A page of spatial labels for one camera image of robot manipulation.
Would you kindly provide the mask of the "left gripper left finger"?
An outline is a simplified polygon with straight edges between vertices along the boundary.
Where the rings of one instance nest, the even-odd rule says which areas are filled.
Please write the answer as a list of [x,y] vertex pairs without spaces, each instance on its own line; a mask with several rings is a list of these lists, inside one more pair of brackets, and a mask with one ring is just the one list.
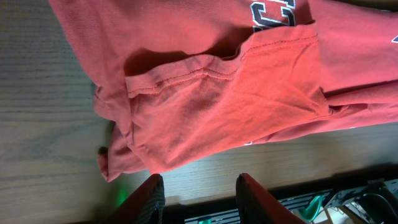
[[164,207],[163,178],[160,174],[152,174],[105,220],[105,224],[161,224]]

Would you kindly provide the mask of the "red orange t-shirt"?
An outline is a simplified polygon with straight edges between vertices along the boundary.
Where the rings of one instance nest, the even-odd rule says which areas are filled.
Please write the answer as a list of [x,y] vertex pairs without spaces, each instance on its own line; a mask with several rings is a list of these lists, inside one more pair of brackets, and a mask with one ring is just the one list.
[[50,2],[94,109],[105,180],[235,147],[397,121],[396,1]]

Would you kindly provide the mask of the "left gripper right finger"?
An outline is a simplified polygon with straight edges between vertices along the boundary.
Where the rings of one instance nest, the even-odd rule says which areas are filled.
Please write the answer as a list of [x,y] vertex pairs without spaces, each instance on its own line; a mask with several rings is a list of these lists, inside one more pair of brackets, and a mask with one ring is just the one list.
[[236,205],[242,224],[305,224],[247,173],[236,180]]

